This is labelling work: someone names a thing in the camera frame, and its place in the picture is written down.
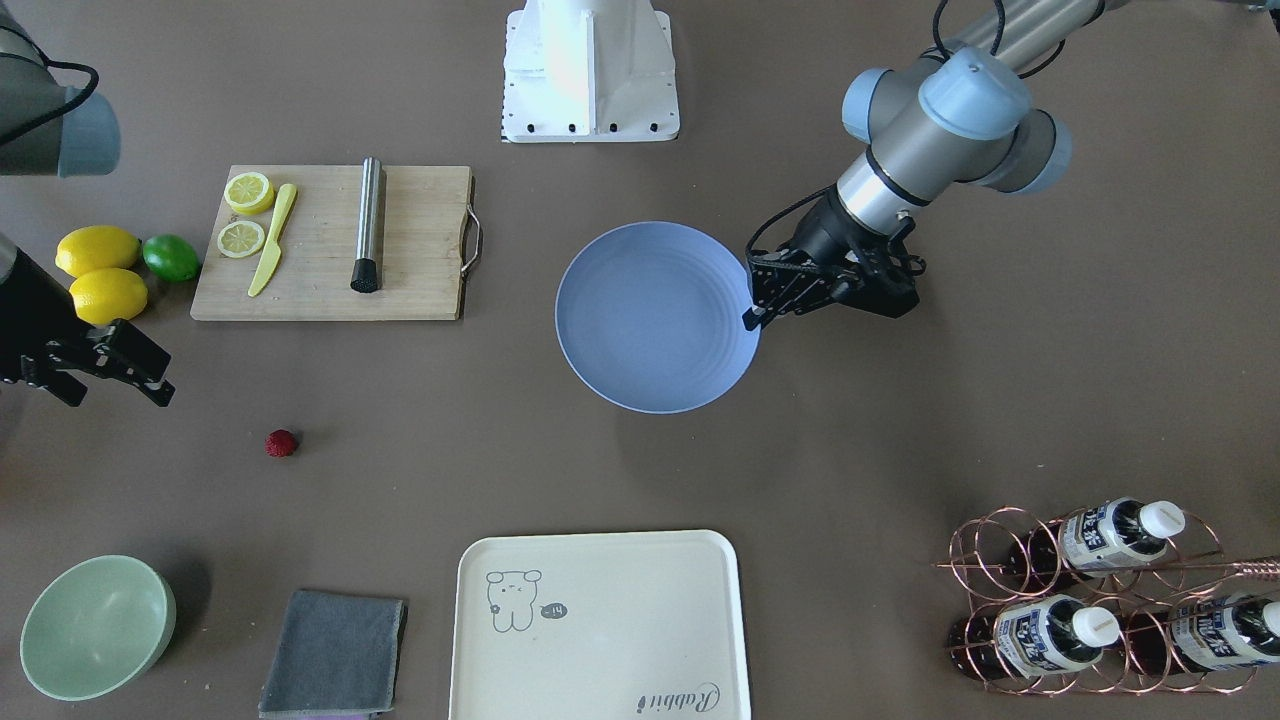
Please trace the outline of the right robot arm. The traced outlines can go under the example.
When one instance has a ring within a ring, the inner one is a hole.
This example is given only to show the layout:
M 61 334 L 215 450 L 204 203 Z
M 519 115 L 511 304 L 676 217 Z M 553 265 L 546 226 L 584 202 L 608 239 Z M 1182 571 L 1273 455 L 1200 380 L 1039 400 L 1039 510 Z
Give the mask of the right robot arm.
M 120 128 L 92 67 L 52 60 L 1 10 L 1 160 L 5 176 L 105 176 L 120 156 Z M 165 407 L 172 357 L 128 320 L 79 319 L 73 299 L 9 238 L 1 241 L 1 375 L 76 407 L 77 372 L 119 380 Z

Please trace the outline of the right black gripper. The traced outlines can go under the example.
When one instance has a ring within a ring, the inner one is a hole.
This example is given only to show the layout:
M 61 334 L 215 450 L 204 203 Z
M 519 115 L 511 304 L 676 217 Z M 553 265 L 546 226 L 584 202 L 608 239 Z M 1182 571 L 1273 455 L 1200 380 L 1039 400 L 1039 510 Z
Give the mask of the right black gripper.
M 91 345 L 92 322 L 82 320 L 67 288 L 6 236 L 1 237 L 1 370 L 3 382 L 18 380 L 45 389 L 70 407 L 82 405 L 87 387 L 45 360 L 50 341 Z M 136 387 L 159 407 L 168 407 L 175 387 L 165 379 L 172 355 L 128 320 L 114 320 L 95 332 L 95 368 L 100 377 Z

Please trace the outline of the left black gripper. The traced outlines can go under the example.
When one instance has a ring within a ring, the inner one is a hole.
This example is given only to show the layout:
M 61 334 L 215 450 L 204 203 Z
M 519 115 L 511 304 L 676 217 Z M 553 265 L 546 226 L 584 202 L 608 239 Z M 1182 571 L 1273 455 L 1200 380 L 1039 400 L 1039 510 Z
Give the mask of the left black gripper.
M 772 252 L 754 247 L 771 225 L 809 202 L 790 241 Z M 742 314 L 745 329 L 831 304 L 890 318 L 909 313 L 919 304 L 916 278 L 925 272 L 925 260 L 905 247 L 915 227 L 906 215 L 888 234 L 869 231 L 849 215 L 833 186 L 792 202 L 748 241 L 751 307 Z

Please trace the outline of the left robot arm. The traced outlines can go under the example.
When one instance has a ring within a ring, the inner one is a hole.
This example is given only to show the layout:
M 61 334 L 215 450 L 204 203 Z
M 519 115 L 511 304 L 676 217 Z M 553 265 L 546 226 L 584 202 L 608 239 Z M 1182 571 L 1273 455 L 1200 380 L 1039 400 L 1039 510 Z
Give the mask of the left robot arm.
M 919 213 L 952 184 L 1034 193 L 1073 155 L 1068 127 L 1033 105 L 1027 77 L 1066 37 L 1115 1 L 997 1 L 932 45 L 905 70 L 872 68 L 847 87 L 845 129 L 861 155 L 832 184 L 804 197 L 805 215 L 772 251 L 748 243 L 748 331 L 778 316 L 841 304 L 897 318 L 919 301 L 925 261 L 906 237 Z

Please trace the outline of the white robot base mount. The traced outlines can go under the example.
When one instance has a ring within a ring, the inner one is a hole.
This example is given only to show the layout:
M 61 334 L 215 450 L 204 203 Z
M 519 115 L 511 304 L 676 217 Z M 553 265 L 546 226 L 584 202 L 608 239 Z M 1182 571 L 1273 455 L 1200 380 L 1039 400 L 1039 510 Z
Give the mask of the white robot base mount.
M 671 18 L 649 1 L 527 1 L 506 19 L 500 137 L 636 143 L 678 136 Z

